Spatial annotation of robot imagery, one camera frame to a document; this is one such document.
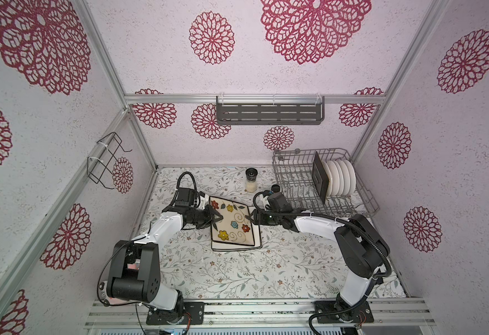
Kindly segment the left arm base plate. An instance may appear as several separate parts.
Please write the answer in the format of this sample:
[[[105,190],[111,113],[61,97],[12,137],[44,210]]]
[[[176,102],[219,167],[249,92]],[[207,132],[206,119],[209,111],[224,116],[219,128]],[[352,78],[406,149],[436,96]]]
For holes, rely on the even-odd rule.
[[[173,310],[150,308],[146,320],[147,325],[202,325],[205,316],[205,302],[178,302]]]

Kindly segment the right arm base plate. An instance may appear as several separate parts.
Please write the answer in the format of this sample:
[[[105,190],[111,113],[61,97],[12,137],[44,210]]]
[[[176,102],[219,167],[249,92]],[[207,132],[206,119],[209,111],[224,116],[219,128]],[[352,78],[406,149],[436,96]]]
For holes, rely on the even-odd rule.
[[[314,303],[315,313],[311,320],[318,321],[319,324],[330,323],[372,323],[374,316],[368,301],[358,302],[356,305],[349,307],[343,301],[317,301]]]

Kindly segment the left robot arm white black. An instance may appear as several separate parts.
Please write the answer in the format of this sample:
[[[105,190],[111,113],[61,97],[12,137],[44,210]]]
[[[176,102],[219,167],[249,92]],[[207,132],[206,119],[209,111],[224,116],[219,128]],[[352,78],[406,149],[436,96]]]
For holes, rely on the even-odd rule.
[[[99,278],[97,298],[105,307],[142,304],[152,315],[176,324],[190,313],[179,290],[162,283],[159,251],[184,227],[210,228],[223,216],[210,203],[209,195],[191,188],[178,188],[146,233],[132,240],[120,240],[104,269],[108,278]]]

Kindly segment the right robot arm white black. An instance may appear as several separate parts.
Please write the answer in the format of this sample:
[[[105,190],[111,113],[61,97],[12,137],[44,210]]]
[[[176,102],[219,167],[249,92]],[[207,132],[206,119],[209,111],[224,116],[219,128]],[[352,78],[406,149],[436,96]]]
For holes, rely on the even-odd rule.
[[[375,284],[392,274],[390,249],[370,221],[361,214],[347,219],[308,209],[296,209],[281,192],[254,195],[253,214],[268,226],[282,226],[295,233],[308,233],[335,241],[349,273],[336,303],[349,312],[367,301]]]

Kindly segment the black square plate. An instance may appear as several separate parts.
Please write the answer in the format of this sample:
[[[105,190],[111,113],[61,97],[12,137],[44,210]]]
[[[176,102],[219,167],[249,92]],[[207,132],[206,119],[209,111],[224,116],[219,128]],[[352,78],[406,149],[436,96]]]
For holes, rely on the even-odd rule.
[[[314,153],[311,176],[321,202],[325,203],[327,198],[327,175],[318,152]]]
[[[211,227],[214,251],[241,251],[258,246],[259,237],[248,206],[217,197],[211,197],[209,204],[217,213]]]

